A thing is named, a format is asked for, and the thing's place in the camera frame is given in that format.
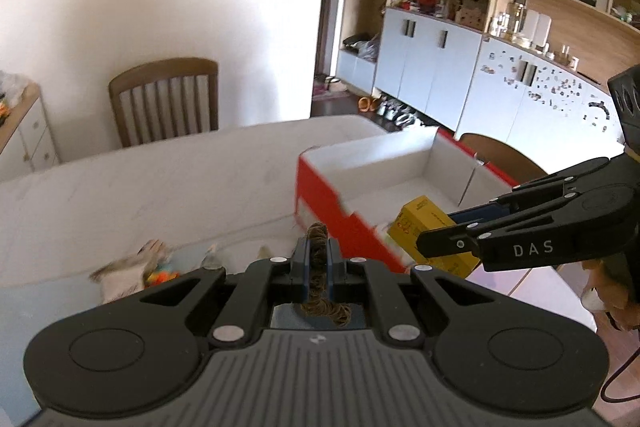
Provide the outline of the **person's right hand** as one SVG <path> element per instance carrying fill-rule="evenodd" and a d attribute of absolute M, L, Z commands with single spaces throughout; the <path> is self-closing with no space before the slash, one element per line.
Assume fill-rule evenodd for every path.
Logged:
<path fill-rule="evenodd" d="M 607 313 L 618 329 L 632 331 L 639 328 L 639 303 L 631 298 L 631 290 L 608 274 L 601 259 L 582 262 L 588 273 L 588 281 L 582 292 L 587 303 L 595 305 L 598 298 L 600 308 Z"/>

